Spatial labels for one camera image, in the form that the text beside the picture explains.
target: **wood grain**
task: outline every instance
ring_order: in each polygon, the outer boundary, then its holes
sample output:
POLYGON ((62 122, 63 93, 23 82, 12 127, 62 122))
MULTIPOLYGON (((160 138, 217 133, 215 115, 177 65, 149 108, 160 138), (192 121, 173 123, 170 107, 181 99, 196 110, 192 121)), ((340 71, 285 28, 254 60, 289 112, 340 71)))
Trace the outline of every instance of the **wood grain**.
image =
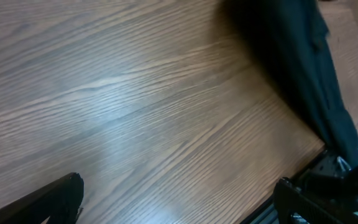
MULTIPOLYGON (((358 31, 323 6, 358 128, 358 31)), ((322 145, 217 0, 0 1, 0 207, 79 172, 79 223, 233 223, 322 145)))

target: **dark clothing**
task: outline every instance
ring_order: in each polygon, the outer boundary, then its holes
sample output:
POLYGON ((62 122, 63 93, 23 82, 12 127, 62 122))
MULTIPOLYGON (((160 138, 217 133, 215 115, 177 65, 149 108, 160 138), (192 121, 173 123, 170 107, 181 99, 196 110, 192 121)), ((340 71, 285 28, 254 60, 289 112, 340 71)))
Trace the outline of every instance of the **dark clothing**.
POLYGON ((289 105, 328 149, 357 166, 358 134, 342 102, 316 1, 238 1, 229 15, 289 105))

